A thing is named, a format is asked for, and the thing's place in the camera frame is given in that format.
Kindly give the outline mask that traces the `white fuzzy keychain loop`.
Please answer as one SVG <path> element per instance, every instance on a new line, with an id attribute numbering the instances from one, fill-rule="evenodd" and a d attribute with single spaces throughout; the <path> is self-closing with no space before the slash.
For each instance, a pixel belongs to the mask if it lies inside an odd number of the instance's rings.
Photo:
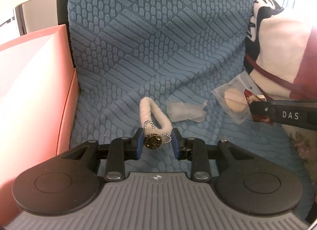
<path id="1" fill-rule="evenodd" d="M 144 97 L 139 104 L 140 122 L 145 132 L 144 145 L 156 150 L 172 141 L 172 124 L 159 106 L 150 97 Z"/>

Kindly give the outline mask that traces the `floral cushion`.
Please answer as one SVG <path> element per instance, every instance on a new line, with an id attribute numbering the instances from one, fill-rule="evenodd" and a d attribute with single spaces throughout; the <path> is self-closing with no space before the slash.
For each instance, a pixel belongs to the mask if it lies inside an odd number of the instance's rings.
<path id="1" fill-rule="evenodd" d="M 291 144 L 308 171 L 310 178 L 316 183 L 316 131 L 282 124 Z"/>

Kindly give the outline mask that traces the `clear plastic wrapper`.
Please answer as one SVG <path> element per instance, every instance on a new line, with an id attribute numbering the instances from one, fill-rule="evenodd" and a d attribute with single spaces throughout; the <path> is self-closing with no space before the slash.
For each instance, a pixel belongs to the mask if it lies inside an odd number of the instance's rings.
<path id="1" fill-rule="evenodd" d="M 180 122 L 191 120 L 194 122 L 202 122 L 205 119 L 207 101 L 200 105 L 193 105 L 183 102 L 167 101 L 167 115 L 171 122 Z"/>

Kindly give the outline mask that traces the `brown candy wrapper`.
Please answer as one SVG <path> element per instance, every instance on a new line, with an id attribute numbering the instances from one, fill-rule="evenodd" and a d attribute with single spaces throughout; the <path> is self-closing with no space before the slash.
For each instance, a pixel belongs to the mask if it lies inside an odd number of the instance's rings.
<path id="1" fill-rule="evenodd" d="M 267 123 L 272 125 L 272 122 L 268 115 L 268 107 L 265 106 L 265 96 L 262 94 L 255 95 L 247 89 L 245 89 L 243 93 L 247 101 L 252 120 L 258 123 Z"/>

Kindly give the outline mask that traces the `clear packet with round pad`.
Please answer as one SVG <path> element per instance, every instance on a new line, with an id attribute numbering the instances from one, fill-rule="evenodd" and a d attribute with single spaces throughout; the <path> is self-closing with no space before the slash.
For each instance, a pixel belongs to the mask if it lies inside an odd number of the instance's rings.
<path id="1" fill-rule="evenodd" d="M 212 91 L 224 111 L 236 124 L 241 124 L 250 116 L 250 110 L 244 95 L 246 89 L 255 95 L 262 95 L 251 77 L 246 71 L 243 71 L 230 82 Z"/>

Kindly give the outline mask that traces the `cream red black blanket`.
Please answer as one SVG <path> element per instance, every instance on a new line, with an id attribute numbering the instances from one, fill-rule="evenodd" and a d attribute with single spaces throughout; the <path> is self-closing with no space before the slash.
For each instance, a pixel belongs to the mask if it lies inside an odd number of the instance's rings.
<path id="1" fill-rule="evenodd" d="M 315 100 L 316 20 L 275 0 L 253 0 L 244 67 L 273 100 Z"/>

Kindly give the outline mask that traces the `pink storage box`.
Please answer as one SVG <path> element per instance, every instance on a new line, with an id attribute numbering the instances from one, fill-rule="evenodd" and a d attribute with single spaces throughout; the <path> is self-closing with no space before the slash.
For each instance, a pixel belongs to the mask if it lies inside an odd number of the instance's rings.
<path id="1" fill-rule="evenodd" d="M 65 25 L 1 45 L 1 199 L 24 170 L 56 156 L 75 80 Z"/>

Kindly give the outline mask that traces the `blue textured sofa cover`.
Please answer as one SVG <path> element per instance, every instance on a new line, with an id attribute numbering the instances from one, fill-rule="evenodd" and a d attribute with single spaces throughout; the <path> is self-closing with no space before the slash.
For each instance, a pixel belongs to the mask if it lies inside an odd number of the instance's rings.
<path id="1" fill-rule="evenodd" d="M 81 94 L 70 146 L 132 136 L 139 102 L 152 98 L 206 104 L 201 123 L 177 122 L 182 136 L 214 145 L 228 139 L 293 172 L 303 184 L 296 209 L 306 218 L 314 189 L 284 130 L 223 111 L 214 88 L 243 69 L 253 0 L 68 0 L 69 29 Z"/>

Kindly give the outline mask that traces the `white chair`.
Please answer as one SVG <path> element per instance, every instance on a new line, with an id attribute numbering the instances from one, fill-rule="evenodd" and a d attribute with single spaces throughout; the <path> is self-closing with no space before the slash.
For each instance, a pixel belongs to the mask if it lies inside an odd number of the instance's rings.
<path id="1" fill-rule="evenodd" d="M 14 5 L 20 35 L 68 21 L 67 0 L 14 0 Z"/>

